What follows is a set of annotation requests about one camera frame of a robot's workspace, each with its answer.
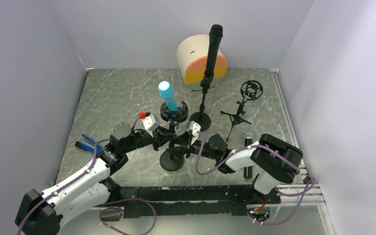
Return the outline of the blue black hand tool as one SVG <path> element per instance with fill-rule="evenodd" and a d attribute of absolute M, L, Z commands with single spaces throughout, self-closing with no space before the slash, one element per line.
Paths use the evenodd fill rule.
<path fill-rule="evenodd" d="M 81 134 L 81 138 L 75 142 L 74 146 L 86 152 L 93 153 L 95 143 L 96 141 L 88 135 Z"/>

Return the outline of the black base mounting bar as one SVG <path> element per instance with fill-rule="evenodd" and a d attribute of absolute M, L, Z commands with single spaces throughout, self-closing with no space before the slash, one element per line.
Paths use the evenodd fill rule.
<path fill-rule="evenodd" d="M 175 186 L 175 187 L 119 187 L 112 190 L 108 202 L 124 207 L 125 218 L 151 216 L 151 208 L 133 198 L 149 201 L 158 216 L 230 214 L 246 216 L 247 211 L 280 204 L 275 190 L 268 195 L 252 192 L 250 185 Z"/>

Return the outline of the black tripod shock-mount stand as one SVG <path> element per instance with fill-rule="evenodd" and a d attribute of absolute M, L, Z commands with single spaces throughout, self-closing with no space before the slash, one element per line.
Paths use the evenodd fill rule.
<path fill-rule="evenodd" d="M 227 115 L 230 118 L 230 122 L 231 122 L 231 128 L 226 138 L 226 141 L 229 140 L 230 134 L 234 126 L 239 125 L 244 122 L 247 124 L 252 124 L 251 122 L 245 120 L 242 117 L 246 113 L 246 111 L 244 110 L 244 106 L 247 103 L 247 101 L 254 101 L 254 100 L 259 99 L 262 96 L 263 85 L 256 80 L 248 80 L 241 85 L 240 94 L 242 96 L 242 100 L 236 102 L 236 104 L 238 105 L 238 108 L 235 114 L 230 114 L 224 111 L 220 111 L 222 115 Z"/>

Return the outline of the black round-base clip stand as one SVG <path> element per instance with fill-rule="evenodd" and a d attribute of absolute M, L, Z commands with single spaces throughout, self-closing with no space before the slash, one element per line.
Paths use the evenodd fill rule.
<path fill-rule="evenodd" d="M 213 76 L 214 76 L 214 73 L 208 74 L 207 72 L 204 72 L 204 77 L 200 82 L 200 86 L 202 88 L 202 101 L 199 106 L 199 111 L 196 113 L 193 113 L 189 118 L 190 121 L 194 121 L 200 125 L 201 131 L 206 131 L 211 125 L 211 118 L 209 115 L 204 113 L 204 111 L 205 111 L 206 94 L 208 93 L 208 89 L 210 88 L 211 82 L 213 80 Z"/>

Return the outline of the tall black microphone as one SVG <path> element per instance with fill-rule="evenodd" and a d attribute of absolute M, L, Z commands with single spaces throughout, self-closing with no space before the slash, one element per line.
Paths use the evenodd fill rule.
<path fill-rule="evenodd" d="M 205 77 L 211 82 L 214 74 L 214 68 L 218 56 L 220 42 L 223 38 L 223 26 L 219 24 L 212 25 L 209 33 L 209 48 L 205 68 Z"/>

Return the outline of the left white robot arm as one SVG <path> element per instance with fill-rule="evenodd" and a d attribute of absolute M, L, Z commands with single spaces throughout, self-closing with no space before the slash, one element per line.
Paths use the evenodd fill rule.
<path fill-rule="evenodd" d="M 127 162 L 127 153 L 149 145 L 158 150 L 172 138 L 174 131 L 158 126 L 153 130 L 133 130 L 120 123 L 106 139 L 100 152 L 65 180 L 41 192 L 27 192 L 15 218 L 17 234 L 56 235 L 60 229 L 88 209 L 120 201 L 120 186 L 111 175 Z"/>

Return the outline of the cyan blue microphone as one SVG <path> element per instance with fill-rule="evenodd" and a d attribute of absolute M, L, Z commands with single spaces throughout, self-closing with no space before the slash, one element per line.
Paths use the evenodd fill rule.
<path fill-rule="evenodd" d="M 158 84 L 159 95 L 165 101 L 167 108 L 170 111 L 178 111 L 178 106 L 174 96 L 172 85 L 168 81 L 161 81 Z"/>

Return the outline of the white orange yellow cylinder container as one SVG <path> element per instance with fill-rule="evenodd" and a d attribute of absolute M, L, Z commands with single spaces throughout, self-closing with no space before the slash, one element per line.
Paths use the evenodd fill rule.
<path fill-rule="evenodd" d="M 193 91 L 202 90 L 200 82 L 204 77 L 209 49 L 209 35 L 198 34 L 184 39 L 176 51 L 176 59 L 185 86 Z M 217 86 L 228 69 L 227 59 L 218 51 L 211 87 Z"/>

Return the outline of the black round-base shock-mount stand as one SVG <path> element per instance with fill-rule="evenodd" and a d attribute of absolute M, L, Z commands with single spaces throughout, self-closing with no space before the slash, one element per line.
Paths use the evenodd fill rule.
<path fill-rule="evenodd" d="M 169 122 L 169 132 L 173 134 L 171 137 L 168 147 L 173 148 L 175 146 L 175 130 L 179 128 L 179 124 L 184 122 L 188 118 L 188 105 L 182 101 L 181 107 L 177 107 L 177 111 L 171 111 L 164 102 L 160 107 L 161 118 Z M 182 168 L 184 160 L 182 157 L 177 157 L 171 154 L 168 150 L 165 150 L 160 157 L 161 167 L 169 172 L 174 172 Z"/>

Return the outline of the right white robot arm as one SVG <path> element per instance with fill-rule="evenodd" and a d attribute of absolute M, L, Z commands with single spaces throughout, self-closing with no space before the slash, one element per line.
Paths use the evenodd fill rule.
<path fill-rule="evenodd" d="M 176 147 L 169 147 L 167 152 L 176 157 L 189 157 L 195 154 L 216 162 L 213 169 L 197 174 L 207 175 L 214 171 L 232 174 L 245 167 L 258 166 L 262 169 L 253 181 L 250 198 L 255 203 L 262 203 L 269 193 L 279 184 L 291 184 L 297 174 L 304 156 L 302 150 L 270 134 L 263 134 L 249 146 L 229 149 L 228 144 L 219 134 L 212 135 L 208 141 L 198 140 L 202 132 L 193 132 L 178 136 Z"/>

